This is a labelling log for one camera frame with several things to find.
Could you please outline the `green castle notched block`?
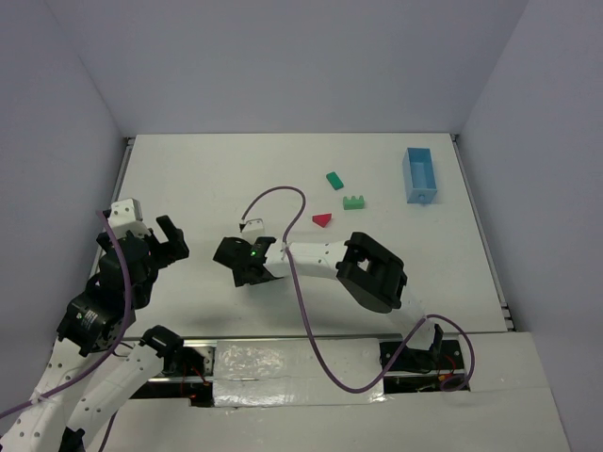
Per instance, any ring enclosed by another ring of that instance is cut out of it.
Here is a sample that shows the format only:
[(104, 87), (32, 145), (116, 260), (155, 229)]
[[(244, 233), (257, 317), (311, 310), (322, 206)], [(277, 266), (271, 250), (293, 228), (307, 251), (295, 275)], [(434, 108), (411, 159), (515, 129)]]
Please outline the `green castle notched block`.
[(366, 207), (365, 198), (363, 195), (360, 196), (344, 196), (342, 200), (343, 209), (349, 210), (361, 210)]

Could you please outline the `blue plastic box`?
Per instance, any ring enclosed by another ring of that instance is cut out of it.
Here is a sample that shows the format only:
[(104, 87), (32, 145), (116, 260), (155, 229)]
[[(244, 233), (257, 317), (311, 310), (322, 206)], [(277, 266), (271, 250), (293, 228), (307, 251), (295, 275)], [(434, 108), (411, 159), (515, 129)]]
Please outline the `blue plastic box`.
[(429, 148), (408, 148), (402, 160), (406, 201), (431, 204), (437, 194), (437, 185)]

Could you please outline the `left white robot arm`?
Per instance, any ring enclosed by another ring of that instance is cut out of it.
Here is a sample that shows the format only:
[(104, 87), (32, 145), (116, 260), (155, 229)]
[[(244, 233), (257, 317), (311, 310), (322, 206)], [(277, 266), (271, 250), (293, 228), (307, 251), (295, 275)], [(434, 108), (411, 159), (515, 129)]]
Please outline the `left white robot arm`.
[(100, 428), (148, 379), (182, 361), (183, 339), (155, 326), (143, 333), (118, 367), (92, 390), (96, 370), (112, 356), (137, 309), (146, 307), (161, 269), (189, 256), (184, 233), (167, 216), (156, 223), (167, 237), (136, 219), (119, 231), (116, 210), (99, 215), (104, 231), (98, 269), (72, 299), (57, 327), (51, 358), (31, 397), (2, 412), (14, 424), (1, 437), (4, 451), (83, 451)]

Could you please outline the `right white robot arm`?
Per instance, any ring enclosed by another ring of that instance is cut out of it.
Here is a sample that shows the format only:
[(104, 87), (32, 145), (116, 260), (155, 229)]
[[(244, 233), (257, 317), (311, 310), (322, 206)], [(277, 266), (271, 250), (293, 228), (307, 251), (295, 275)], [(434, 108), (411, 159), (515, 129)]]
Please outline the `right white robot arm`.
[(354, 232), (345, 241), (290, 244), (269, 236), (252, 243), (225, 237), (213, 261), (231, 270), (236, 287), (293, 277), (337, 281), (361, 307), (389, 316), (399, 333), (409, 338), (408, 348), (439, 353), (442, 330), (405, 293), (405, 264), (368, 234)]

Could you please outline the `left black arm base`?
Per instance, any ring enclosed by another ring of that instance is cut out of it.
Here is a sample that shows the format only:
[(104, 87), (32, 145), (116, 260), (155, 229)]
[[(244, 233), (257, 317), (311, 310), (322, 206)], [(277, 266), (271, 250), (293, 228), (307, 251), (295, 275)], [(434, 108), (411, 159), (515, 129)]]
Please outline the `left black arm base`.
[(162, 364), (160, 372), (147, 380), (132, 399), (182, 398), (193, 407), (214, 406), (215, 347), (187, 346), (182, 337), (162, 326), (147, 330), (139, 344), (153, 348)]

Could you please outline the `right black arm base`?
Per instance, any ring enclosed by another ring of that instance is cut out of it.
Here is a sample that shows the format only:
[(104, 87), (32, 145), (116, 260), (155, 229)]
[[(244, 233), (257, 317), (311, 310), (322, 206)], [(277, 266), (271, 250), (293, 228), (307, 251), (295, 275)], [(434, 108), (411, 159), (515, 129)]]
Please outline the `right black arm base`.
[(428, 374), (436, 372), (446, 377), (464, 370), (464, 359), (459, 342), (445, 339), (439, 325), (435, 325), (434, 341), (427, 350), (405, 347), (389, 367), (389, 372)]

